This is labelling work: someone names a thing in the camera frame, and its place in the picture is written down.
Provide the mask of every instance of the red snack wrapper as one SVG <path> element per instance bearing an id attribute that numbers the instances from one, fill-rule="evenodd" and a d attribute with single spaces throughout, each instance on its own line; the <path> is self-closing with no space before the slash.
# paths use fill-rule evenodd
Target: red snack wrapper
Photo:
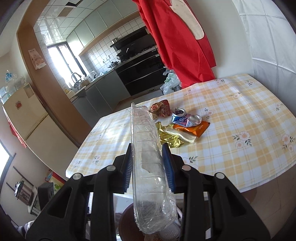
<path id="1" fill-rule="evenodd" d="M 150 112 L 158 116 L 169 116 L 170 115 L 170 104 L 168 100 L 162 100 L 153 104 L 150 108 Z"/>

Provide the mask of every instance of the oven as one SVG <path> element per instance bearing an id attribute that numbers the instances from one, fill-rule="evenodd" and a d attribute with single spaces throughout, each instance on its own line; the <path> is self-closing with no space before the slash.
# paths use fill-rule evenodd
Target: oven
<path id="1" fill-rule="evenodd" d="M 154 47 L 126 63 L 123 62 L 115 71 L 121 81 L 133 96 L 164 83 L 164 64 Z"/>

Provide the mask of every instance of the metal screw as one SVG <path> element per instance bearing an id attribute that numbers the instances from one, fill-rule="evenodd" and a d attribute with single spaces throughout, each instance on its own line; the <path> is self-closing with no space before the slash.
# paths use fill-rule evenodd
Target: metal screw
<path id="1" fill-rule="evenodd" d="M 183 165 L 183 166 L 182 166 L 182 169 L 183 169 L 184 171 L 190 171 L 190 170 L 191 170 L 191 166 L 189 166 L 189 165 Z"/>
<path id="2" fill-rule="evenodd" d="M 73 179 L 74 179 L 74 180 L 79 180 L 81 177 L 82 177 L 82 175 L 81 175 L 80 173 L 75 173 L 75 174 L 73 175 Z"/>
<path id="3" fill-rule="evenodd" d="M 216 174 L 216 177 L 219 178 L 219 179 L 223 179 L 225 177 L 225 175 L 223 173 L 221 173 L 221 172 L 218 172 Z"/>
<path id="4" fill-rule="evenodd" d="M 113 165 L 110 165 L 110 166 L 107 166 L 107 171 L 114 171 L 116 169 L 116 167 L 115 166 L 113 166 Z"/>

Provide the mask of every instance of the window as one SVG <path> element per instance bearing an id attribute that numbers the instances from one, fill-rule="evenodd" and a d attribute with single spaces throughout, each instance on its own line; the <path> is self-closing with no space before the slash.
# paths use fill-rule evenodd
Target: window
<path id="1" fill-rule="evenodd" d="M 47 48 L 55 67 L 59 74 L 64 78 L 69 88 L 73 87 L 77 81 L 75 76 L 73 76 L 74 80 L 72 80 L 72 73 L 86 76 L 85 70 L 82 68 L 78 59 L 73 55 L 67 42 L 51 45 Z"/>
<path id="2" fill-rule="evenodd" d="M 2 175 L 2 172 L 6 166 L 9 158 L 10 158 L 10 154 L 3 147 L 2 142 L 0 142 L 0 176 Z"/>

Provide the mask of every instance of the red sticker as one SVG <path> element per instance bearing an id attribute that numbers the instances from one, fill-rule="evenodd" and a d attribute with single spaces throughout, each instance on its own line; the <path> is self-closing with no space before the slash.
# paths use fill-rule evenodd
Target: red sticker
<path id="1" fill-rule="evenodd" d="M 15 104 L 15 106 L 17 107 L 17 109 L 21 108 L 22 107 L 22 103 L 19 101 Z"/>

